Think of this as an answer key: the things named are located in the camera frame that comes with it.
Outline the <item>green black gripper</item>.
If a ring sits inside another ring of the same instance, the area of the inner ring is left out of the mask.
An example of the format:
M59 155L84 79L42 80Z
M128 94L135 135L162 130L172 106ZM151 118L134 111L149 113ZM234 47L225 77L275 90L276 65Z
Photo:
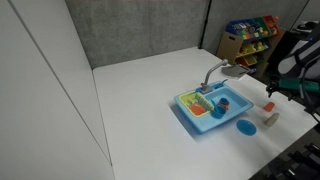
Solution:
M302 90L311 93L319 92L319 83L316 81L305 81L301 83L300 79L280 78L271 81L266 91L268 96L271 96L273 92L288 92L291 97L299 95Z

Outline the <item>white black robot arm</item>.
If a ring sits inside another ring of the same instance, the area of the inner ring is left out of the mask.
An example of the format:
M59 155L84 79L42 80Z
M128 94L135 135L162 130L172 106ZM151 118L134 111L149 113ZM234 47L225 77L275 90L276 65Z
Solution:
M271 96L277 91L291 91L302 99L309 92L319 92L320 29L316 26L306 39L298 41L293 49L283 57L277 72L280 78L267 85Z

